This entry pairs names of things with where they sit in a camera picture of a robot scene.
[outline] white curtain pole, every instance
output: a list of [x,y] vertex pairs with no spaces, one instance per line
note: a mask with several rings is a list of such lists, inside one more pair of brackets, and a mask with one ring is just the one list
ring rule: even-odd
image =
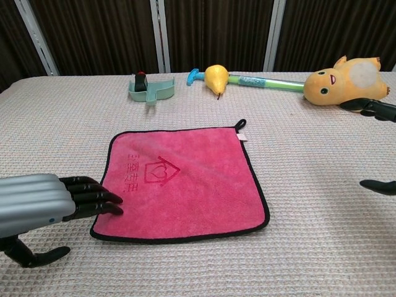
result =
[[286,0],[274,0],[273,2],[270,30],[267,41],[267,51],[265,52],[264,59],[264,72],[273,71],[273,66],[275,65],[285,5]]
[[40,30],[37,19],[33,13],[32,7],[28,0],[14,0],[18,8],[19,14],[24,20],[26,29],[29,32],[30,38],[35,45],[41,63],[49,76],[59,75],[58,68],[54,62],[51,52],[47,47],[45,38]]
[[163,59],[165,62],[165,72],[170,73],[171,72],[171,63],[170,63],[170,58],[169,58],[168,31],[166,30],[166,15],[165,15],[164,0],[158,0],[158,11],[160,14],[162,51],[163,51]]
[[157,52],[158,71],[165,72],[165,63],[163,61],[161,29],[160,29],[160,15],[158,13],[157,0],[150,0],[151,17],[154,29],[155,50]]

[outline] pink towel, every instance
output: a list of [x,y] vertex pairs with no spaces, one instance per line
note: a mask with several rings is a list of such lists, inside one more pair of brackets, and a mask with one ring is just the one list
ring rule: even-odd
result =
[[101,183],[123,198],[124,214],[97,216],[90,234],[177,243],[265,227],[268,206],[237,135],[245,124],[116,135]]

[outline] robotic hand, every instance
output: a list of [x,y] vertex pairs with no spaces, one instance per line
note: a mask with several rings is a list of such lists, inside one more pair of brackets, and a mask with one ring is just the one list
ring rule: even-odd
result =
[[[357,98],[341,103],[340,107],[344,110],[359,112],[362,116],[373,116],[379,121],[396,123],[395,105],[367,98]],[[360,185],[383,195],[396,196],[396,181],[385,183],[373,179],[365,179],[360,182]]]
[[58,178],[33,174],[0,179],[0,251],[22,267],[50,264],[70,252],[67,246],[34,254],[18,235],[43,226],[100,213],[122,215],[123,200],[86,176]]

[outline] pear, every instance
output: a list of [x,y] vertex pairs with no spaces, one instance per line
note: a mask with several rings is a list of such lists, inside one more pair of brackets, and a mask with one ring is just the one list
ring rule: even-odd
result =
[[228,71],[221,65],[212,65],[206,68],[205,71],[205,84],[216,95],[217,100],[220,95],[224,93],[225,86],[228,83]]

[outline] yellow plush toy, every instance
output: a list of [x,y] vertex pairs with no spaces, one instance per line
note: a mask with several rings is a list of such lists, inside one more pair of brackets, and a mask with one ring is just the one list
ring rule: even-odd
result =
[[304,97],[315,105],[339,105],[355,98],[381,100],[390,88],[381,80],[379,58],[343,56],[333,68],[311,74],[304,84]]

